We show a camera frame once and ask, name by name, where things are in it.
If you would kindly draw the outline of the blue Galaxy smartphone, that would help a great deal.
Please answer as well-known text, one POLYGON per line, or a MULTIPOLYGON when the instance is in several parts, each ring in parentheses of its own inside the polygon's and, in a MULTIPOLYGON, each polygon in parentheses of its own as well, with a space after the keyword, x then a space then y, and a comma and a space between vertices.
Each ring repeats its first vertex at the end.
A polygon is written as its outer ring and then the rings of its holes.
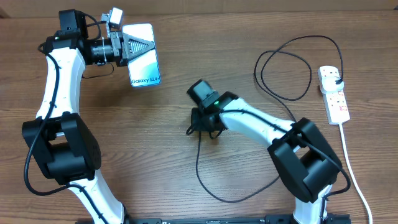
MULTIPOLYGON (((122 28, 123 35, 129 34, 144 40, 154 41, 153 26, 150 23, 129 24, 122 28)), ((161 83, 158 56, 155 49, 131 61, 127 61, 130 82, 133 87, 159 85, 161 83)))

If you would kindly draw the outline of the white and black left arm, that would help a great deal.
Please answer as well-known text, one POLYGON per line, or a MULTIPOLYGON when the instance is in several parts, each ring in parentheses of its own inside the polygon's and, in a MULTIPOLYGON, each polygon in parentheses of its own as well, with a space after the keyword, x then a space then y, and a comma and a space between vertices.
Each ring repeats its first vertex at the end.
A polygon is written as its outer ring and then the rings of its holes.
POLYGON ((158 85, 153 26, 123 24, 122 10, 113 8, 93 21, 94 26, 104 24, 106 31, 90 38, 86 13, 69 9, 58 15, 60 29, 39 45, 48 73, 36 117, 22 125, 27 160, 36 161, 59 190, 71 190, 93 223, 132 223, 101 173, 100 146, 79 113, 80 87, 89 65, 127 67, 133 87, 158 85))

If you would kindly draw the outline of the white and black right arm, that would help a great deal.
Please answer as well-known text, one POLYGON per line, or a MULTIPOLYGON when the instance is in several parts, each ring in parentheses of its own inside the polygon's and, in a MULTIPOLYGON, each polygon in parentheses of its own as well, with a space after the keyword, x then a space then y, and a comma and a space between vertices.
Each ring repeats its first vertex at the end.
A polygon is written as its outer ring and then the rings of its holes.
POLYGON ((326 210, 328 199, 348 191, 351 182, 332 191, 338 174, 347 173, 315 123, 307 118, 278 119, 230 91, 220 95, 204 80, 195 82, 187 93, 196 103, 187 134, 221 134, 227 129, 266 147, 279 178, 295 197, 295 209, 291 214, 267 215, 263 223, 351 223, 349 215, 326 210))

